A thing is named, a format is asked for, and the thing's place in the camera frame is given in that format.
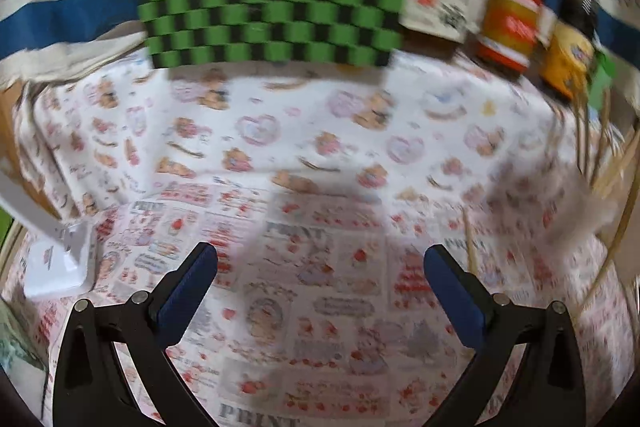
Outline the red print patterned tablecloth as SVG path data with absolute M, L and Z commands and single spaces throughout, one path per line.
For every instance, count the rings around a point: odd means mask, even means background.
M 218 273 L 168 358 L 225 426 L 416 426 L 472 358 L 427 284 L 445 245 L 468 267 L 462 209 L 207 185 L 205 205 L 162 192 L 82 215 L 98 236 L 97 305 L 149 291 L 200 242 Z M 604 247 L 559 257 L 521 220 L 468 210 L 478 278 L 514 303 L 572 311 L 597 421 L 626 385 L 634 340 Z

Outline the yellow label oyster sauce bottle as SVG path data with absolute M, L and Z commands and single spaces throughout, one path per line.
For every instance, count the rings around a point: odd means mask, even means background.
M 599 8 L 599 0 L 560 2 L 539 75 L 544 85 L 562 101 L 570 101 L 587 83 Z

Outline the baby bear print cloth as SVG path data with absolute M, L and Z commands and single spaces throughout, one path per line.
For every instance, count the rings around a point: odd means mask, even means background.
M 572 114 L 527 84 L 408 53 L 384 69 L 156 69 L 142 51 L 81 80 L 26 84 L 27 179 L 64 218 L 206 186 L 359 194 L 524 213 L 583 202 Z

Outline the clear plastic chopstick cup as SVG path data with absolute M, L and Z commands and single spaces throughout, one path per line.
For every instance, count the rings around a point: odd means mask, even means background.
M 570 254 L 609 225 L 617 202 L 593 191 L 584 178 L 564 181 L 544 214 L 544 243 L 555 254 Z

